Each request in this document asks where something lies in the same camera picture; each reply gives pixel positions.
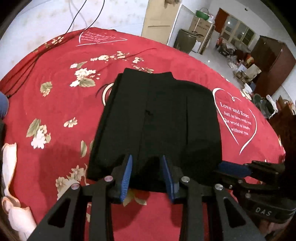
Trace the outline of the person's right hand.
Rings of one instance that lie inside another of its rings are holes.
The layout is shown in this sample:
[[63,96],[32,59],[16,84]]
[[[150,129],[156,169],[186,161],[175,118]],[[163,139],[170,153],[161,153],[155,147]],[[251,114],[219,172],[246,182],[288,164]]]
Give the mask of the person's right hand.
[[291,218],[285,223],[274,223],[268,220],[261,220],[259,223],[259,230],[263,236],[269,235],[272,232],[284,230],[290,223]]

